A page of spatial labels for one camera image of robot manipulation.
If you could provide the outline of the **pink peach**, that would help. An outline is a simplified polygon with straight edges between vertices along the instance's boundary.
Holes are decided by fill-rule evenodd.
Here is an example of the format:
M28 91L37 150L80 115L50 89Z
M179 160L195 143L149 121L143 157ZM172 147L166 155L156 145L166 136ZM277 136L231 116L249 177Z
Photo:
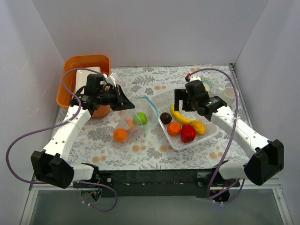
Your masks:
M127 119L127 120L126 120L126 123L127 123L127 125L128 125L130 128L134 128L134 127L135 127L135 123L134 123L134 120L133 120L133 119Z

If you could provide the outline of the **clear zip top bag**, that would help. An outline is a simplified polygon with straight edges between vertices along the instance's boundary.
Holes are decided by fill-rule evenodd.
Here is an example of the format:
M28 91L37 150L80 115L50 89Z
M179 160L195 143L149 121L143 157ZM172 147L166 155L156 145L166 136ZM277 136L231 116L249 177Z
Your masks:
M112 138L112 145L114 147L120 148L126 144L131 143L132 141L140 138L146 137L149 133L149 130L155 127L158 123L159 113L156 106L152 103L152 101L146 97L137 97L131 100L131 102L135 105L135 109L124 110L121 112L120 121L116 126L115 130L118 128L123 128L128 132L128 138L126 142L119 143ZM133 119L133 117L137 113L145 113L148 119L146 125L135 126L134 128L130 128L126 120Z

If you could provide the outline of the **green lime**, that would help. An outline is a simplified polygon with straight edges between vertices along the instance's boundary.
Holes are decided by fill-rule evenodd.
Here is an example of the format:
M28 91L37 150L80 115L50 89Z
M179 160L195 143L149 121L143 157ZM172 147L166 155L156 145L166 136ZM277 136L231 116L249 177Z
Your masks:
M138 112L134 117L133 117L133 122L137 126L141 125L146 125L148 122L147 116L143 112Z

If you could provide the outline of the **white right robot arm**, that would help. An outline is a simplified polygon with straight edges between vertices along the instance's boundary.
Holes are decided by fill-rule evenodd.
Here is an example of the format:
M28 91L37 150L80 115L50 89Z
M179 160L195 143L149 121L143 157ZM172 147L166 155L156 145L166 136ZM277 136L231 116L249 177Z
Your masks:
M248 160L226 161L216 167L213 183L225 185L230 179L248 179L260 186L284 168L284 146L278 140L270 141L237 118L227 103L218 96L210 97L202 81L186 83L184 89L174 91L174 109L195 111L217 125L244 150Z

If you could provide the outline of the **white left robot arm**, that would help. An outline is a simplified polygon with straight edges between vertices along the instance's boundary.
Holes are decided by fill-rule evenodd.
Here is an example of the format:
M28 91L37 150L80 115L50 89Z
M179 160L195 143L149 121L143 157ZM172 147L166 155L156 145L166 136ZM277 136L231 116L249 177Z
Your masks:
M114 77L98 74L87 76L86 85L71 100L63 125L41 151L31 155L38 181L60 188L67 188L72 182L81 180L91 188L99 184L97 166L85 163L70 165L68 156L83 126L101 105L108 105L113 111L135 108Z

